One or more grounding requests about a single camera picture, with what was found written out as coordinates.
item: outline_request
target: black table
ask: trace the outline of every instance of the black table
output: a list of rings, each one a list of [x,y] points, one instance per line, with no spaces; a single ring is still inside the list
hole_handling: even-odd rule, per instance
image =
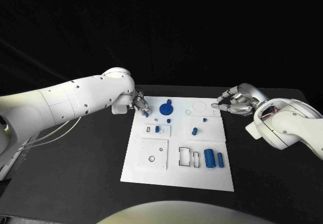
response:
[[[147,96],[217,98],[228,88],[137,86]],[[263,89],[271,98],[306,102],[293,89]],[[323,223],[323,161],[303,143],[284,150],[254,140],[253,118],[222,112],[235,192],[121,182],[134,111],[85,116],[58,141],[36,147],[0,199],[0,214],[93,224],[142,203],[185,200],[215,204],[276,223]]]

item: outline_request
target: peg board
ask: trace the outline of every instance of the peg board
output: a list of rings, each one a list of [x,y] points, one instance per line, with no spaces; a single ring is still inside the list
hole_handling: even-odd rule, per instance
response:
[[[121,181],[234,191],[221,111],[211,107],[217,99],[147,96],[145,99],[150,105],[152,114],[149,117],[142,116],[140,111],[134,114]],[[172,100],[173,113],[166,116],[160,114],[160,105],[168,102],[168,99]],[[171,126],[171,136],[146,134],[143,129],[146,130],[149,126],[153,132],[156,126]],[[191,135],[192,126],[198,126],[199,129],[195,136]],[[166,169],[139,166],[139,162],[149,159],[142,157],[143,139],[168,140]],[[181,147],[191,149],[189,167],[179,166]],[[215,168],[205,166],[204,150],[208,148],[214,150]],[[194,152],[199,153],[199,168],[194,167]],[[220,168],[218,153],[222,153],[224,168]]]

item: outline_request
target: cable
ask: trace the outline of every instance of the cable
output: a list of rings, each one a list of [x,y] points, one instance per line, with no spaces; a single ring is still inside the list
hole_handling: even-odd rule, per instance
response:
[[[42,143],[42,144],[38,144],[38,145],[35,145],[35,146],[41,146],[41,145],[45,145],[45,144],[54,142],[54,141],[58,140],[64,135],[61,135],[57,139],[54,139],[54,140],[51,140],[51,141],[48,141],[48,142]],[[26,148],[22,148],[22,149],[19,149],[19,151],[22,151],[22,150],[25,150],[25,149],[28,149],[28,148],[32,148],[32,147],[35,147],[35,146],[29,146],[29,147],[26,147]]]
[[[70,123],[70,121],[67,121],[65,123],[64,123],[64,125],[52,132],[52,133],[49,133],[45,137],[42,137],[41,139],[36,139],[35,141],[32,141],[32,142],[29,142],[29,143],[26,143],[26,144],[23,144],[22,146],[26,146],[26,145],[31,145],[32,143],[35,143],[35,142],[38,142],[38,141],[41,141],[41,140],[44,140],[45,138],[48,138],[67,124]]]

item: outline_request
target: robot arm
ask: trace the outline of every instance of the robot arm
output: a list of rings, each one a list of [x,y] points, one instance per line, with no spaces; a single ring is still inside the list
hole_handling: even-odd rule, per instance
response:
[[[150,113],[143,94],[134,89],[130,72],[123,68],[57,86],[0,97],[0,167],[28,139],[49,127],[111,106],[113,114],[129,108]]]
[[[233,95],[233,105],[220,104]],[[323,159],[323,115],[296,99],[269,99],[260,90],[244,83],[231,88],[218,98],[212,108],[247,116],[254,122],[245,127],[256,139],[264,137],[273,147],[287,148],[302,141]]]

